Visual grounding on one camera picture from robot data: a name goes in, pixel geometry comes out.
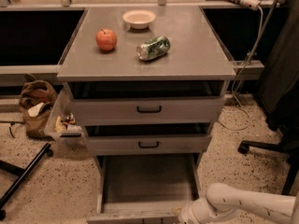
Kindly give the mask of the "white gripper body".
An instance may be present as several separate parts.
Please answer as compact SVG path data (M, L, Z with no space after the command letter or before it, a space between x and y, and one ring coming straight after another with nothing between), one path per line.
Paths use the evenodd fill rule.
M181 224L208 224L217 221L217 212L206 198L200 198L180 208L178 221Z

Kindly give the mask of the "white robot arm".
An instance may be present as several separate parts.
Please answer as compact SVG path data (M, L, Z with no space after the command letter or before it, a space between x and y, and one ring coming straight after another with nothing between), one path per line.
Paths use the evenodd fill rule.
M206 194L173 209L179 224L209 224L235 218L243 210L276 224L299 224L299 196L236 189L213 183Z

